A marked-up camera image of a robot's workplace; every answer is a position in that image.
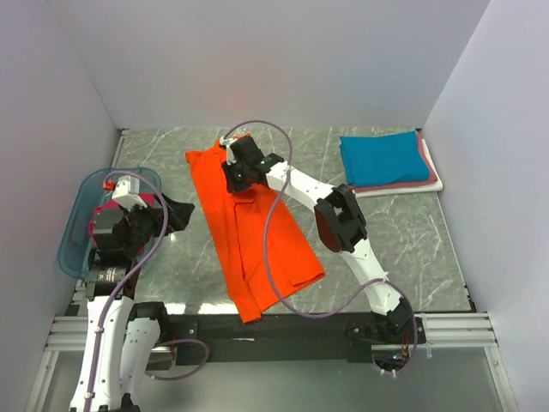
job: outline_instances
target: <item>white panel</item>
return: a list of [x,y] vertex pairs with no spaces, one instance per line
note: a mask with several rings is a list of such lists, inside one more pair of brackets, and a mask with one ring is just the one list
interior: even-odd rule
[[0,2],[0,399],[21,411],[75,282],[56,253],[82,179],[116,130],[44,1]]
[[118,127],[422,126],[488,0],[50,0]]
[[547,410],[549,2],[492,0],[423,135],[524,412]]

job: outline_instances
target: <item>gray marble table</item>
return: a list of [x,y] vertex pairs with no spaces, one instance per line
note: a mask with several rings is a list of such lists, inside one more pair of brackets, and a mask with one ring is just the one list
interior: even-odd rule
[[[125,130],[118,167],[145,166],[162,178],[162,190],[174,200],[194,203],[190,225],[169,235],[143,269],[136,290],[138,301],[162,300],[171,313],[236,313],[208,224],[190,177],[184,154],[210,148],[227,129],[177,128]],[[287,157],[288,147],[276,130],[243,128],[251,132],[263,153]],[[332,185],[344,182],[340,136],[380,136],[406,131],[367,128],[288,128],[294,145],[294,166]],[[289,300],[302,311],[326,312],[337,307],[358,282],[341,257],[318,238],[314,215],[286,198],[296,222],[318,255],[326,276]],[[457,263],[440,203],[435,193],[360,198],[374,252],[389,278],[400,285],[417,311],[470,310],[468,293]],[[347,311],[369,311],[360,295]],[[288,310],[277,304],[267,313]]]

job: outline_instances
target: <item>orange cloth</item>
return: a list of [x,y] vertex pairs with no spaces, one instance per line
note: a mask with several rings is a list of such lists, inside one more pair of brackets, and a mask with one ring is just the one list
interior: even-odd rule
[[[204,152],[187,152],[185,158],[214,238],[227,292],[243,322],[258,320],[278,302],[262,253],[263,228],[276,192],[253,185],[243,193],[228,193],[221,169],[226,151],[219,142]],[[322,265],[283,202],[277,205],[269,226],[268,262],[284,297],[324,276]]]

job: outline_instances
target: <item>folded blue towel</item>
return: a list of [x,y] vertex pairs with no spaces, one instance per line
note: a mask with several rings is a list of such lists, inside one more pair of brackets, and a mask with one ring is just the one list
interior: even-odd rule
[[353,186],[429,179],[429,167],[419,154],[415,131],[380,137],[341,136],[340,151],[347,183]]

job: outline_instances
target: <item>transparent blue bin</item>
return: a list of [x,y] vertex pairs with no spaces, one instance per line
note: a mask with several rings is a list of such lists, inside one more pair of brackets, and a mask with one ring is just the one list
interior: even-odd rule
[[[111,192],[103,189],[105,176],[114,170],[129,170],[148,179],[159,191],[161,190],[160,176],[147,167],[116,168],[108,167],[93,172],[87,176],[78,190],[75,204],[70,212],[67,226],[57,252],[59,266],[70,277],[86,279],[87,256],[92,249],[93,241],[87,232],[87,226],[94,216],[94,209],[103,206],[111,199]],[[116,182],[123,175],[114,176]],[[141,193],[153,193],[147,185],[140,184]],[[148,242],[145,253],[152,247],[153,241]]]

